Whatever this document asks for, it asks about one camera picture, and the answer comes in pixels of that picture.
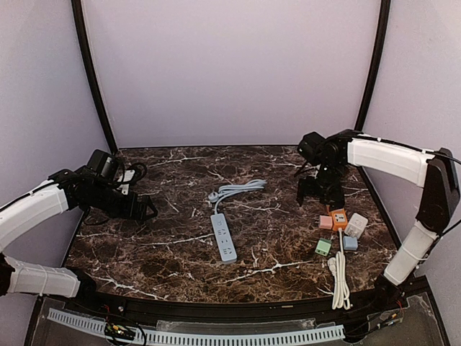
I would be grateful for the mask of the green plug adapter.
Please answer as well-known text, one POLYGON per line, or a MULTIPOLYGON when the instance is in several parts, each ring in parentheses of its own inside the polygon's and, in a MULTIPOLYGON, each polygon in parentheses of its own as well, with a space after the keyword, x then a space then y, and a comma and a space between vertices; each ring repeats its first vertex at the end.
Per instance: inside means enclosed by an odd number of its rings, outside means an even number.
POLYGON ((315 253, 327 257, 331 250, 331 240, 320 238, 315 248, 315 253))

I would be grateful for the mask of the light blue plug adapter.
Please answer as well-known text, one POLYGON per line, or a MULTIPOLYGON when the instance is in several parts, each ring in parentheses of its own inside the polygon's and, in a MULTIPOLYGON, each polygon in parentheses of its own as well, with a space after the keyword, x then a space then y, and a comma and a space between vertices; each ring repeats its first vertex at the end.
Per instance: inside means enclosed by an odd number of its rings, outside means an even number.
POLYGON ((358 239, 353 236, 343 236, 343 249, 344 251, 357 251, 358 239))

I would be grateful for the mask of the white cube socket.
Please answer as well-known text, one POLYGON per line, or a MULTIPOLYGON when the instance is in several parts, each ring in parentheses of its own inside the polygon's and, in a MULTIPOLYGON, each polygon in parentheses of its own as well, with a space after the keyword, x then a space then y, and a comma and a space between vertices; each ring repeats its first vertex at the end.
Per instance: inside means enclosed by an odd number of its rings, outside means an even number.
POLYGON ((354 213, 349 219, 349 222, 344 230, 344 233, 347 236, 354 237, 359 239, 363 234, 366 226, 368 224, 368 219, 364 216, 354 213))

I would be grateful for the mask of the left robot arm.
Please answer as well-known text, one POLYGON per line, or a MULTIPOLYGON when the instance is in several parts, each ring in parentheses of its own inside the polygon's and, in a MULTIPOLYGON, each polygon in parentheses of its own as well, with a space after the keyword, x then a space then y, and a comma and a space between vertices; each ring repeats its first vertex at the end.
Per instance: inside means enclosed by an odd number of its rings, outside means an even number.
POLYGON ((19 245, 44 236, 41 245, 52 247, 51 232, 45 230, 54 218, 63 225, 63 214, 80 208, 98 209, 109 218, 148 221, 158 215, 149 197, 133 191, 121 192, 124 180, 112 181, 64 169, 37 187, 1 207, 1 294, 25 293, 76 298, 92 294, 97 284, 83 270, 57 267, 55 262, 33 260, 21 255, 19 245))

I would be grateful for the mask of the orange power strip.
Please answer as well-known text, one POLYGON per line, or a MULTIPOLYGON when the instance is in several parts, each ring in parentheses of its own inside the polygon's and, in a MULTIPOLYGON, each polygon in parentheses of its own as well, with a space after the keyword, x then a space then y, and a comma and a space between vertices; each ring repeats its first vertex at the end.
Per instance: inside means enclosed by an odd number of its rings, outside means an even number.
POLYGON ((348 224, 346 211, 343 208, 333 209, 329 205, 326 206, 326 210, 332 219, 331 229, 333 231, 344 231, 348 224))

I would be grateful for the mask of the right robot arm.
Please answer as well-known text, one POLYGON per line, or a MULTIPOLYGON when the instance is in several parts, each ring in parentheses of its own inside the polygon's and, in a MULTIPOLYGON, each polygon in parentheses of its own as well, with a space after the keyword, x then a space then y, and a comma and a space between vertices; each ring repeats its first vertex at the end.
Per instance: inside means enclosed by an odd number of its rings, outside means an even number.
POLYGON ((453 228, 450 223, 460 202, 456 167, 460 160, 447 148, 416 148, 356 130, 327 138, 307 133, 297 146, 306 164, 317 167, 314 176, 300 179, 299 204, 318 198, 330 211, 345 206, 341 184, 347 166, 388 174, 397 187, 375 182, 386 216, 400 239, 400 247, 375 281, 380 302, 403 294, 408 278, 426 261, 432 249, 453 228))

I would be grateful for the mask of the right black frame post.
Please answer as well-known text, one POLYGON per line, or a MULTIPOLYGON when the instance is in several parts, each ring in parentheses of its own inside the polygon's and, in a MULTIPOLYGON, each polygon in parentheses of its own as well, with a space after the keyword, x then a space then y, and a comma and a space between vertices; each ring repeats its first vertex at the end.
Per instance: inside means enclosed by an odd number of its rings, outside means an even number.
POLYGON ((372 50, 372 56, 370 59, 370 67, 367 74, 367 80, 364 86, 364 92, 362 95, 362 101, 357 114, 357 119, 354 125, 355 130, 363 130, 364 124, 367 119, 367 114, 370 108, 372 95, 375 89, 377 76, 380 68, 380 62, 382 58, 382 52, 385 44, 385 37, 388 28, 388 20, 390 16, 391 0, 382 0, 380 2, 380 10, 377 21, 377 29, 375 35, 375 41, 372 50))

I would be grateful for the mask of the left black frame post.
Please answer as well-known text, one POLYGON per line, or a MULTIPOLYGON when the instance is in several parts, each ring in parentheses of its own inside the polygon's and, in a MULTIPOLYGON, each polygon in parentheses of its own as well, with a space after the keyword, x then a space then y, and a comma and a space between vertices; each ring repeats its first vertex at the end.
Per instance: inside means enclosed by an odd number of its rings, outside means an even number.
POLYGON ((99 88, 98 77, 94 67, 93 58, 91 55, 91 48, 89 44, 89 36, 86 31, 86 23, 84 19, 84 8, 81 0, 71 0, 71 7, 73 12, 74 26, 79 42, 79 50, 81 59, 86 73, 86 79, 89 85, 95 110, 101 125, 105 141, 112 154, 118 152, 115 136, 112 127, 109 124, 109 117, 104 105, 101 89, 99 88))

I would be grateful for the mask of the black front table rail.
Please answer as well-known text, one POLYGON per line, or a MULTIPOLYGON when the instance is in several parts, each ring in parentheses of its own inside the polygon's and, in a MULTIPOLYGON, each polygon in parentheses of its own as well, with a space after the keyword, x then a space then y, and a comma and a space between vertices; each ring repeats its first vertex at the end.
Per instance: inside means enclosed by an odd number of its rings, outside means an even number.
POLYGON ((65 301, 63 298, 39 298, 32 310, 32 323, 45 314, 46 305, 55 304, 95 317, 108 317, 110 320, 137 322, 142 325, 154 325, 159 320, 188 321, 204 323, 257 323, 270 321, 288 321, 314 318, 317 322, 355 323, 370 314, 398 309, 396 300, 388 305, 379 301, 374 290, 364 290, 352 294, 352 308, 348 311, 331 309, 330 298, 313 298, 301 301, 275 303, 180 303, 153 301, 142 298, 128 298, 108 293, 96 292, 90 300, 84 302, 65 301))

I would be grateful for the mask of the blue power strip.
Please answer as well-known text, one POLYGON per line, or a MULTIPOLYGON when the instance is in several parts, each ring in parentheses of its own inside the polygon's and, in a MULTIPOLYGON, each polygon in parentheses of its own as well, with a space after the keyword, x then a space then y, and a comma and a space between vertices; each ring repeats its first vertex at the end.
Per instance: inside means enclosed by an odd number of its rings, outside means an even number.
POLYGON ((224 214, 216 213, 210 217, 210 220, 222 262, 224 264, 236 262, 236 249, 224 214))

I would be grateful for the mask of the pink plug adapter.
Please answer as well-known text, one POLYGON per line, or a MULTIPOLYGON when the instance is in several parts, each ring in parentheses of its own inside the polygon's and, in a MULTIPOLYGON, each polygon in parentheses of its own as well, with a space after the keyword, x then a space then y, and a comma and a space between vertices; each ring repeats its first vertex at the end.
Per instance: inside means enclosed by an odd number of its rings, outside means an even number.
POLYGON ((331 230, 333 228, 333 219, 331 216, 319 216, 318 227, 320 229, 331 230))

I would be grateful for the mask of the black frame post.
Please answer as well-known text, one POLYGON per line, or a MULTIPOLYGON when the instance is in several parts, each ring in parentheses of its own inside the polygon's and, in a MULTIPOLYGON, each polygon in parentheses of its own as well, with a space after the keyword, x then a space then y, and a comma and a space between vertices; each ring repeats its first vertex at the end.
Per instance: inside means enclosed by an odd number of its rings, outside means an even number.
POLYGON ((385 37, 388 28, 388 20, 390 16, 391 0, 382 0, 380 2, 380 10, 377 21, 377 29, 375 35, 375 41, 372 50, 372 56, 370 59, 370 67, 367 74, 367 80, 364 86, 364 92, 362 95, 362 101, 357 114, 357 119, 354 125, 355 130, 363 130, 364 124, 367 119, 367 114, 370 108, 372 95, 375 89, 377 76, 380 68, 380 62, 382 58, 382 52, 385 44, 385 37))
POLYGON ((101 125, 105 141, 112 154, 118 152, 115 136, 112 127, 109 124, 109 117, 104 105, 101 89, 99 88, 98 77, 94 67, 93 58, 91 55, 91 48, 89 44, 89 36, 86 31, 86 23, 84 19, 84 8, 81 0, 71 0, 71 7, 73 12, 74 26, 79 42, 79 50, 81 59, 86 73, 86 79, 89 85, 95 110, 101 125))

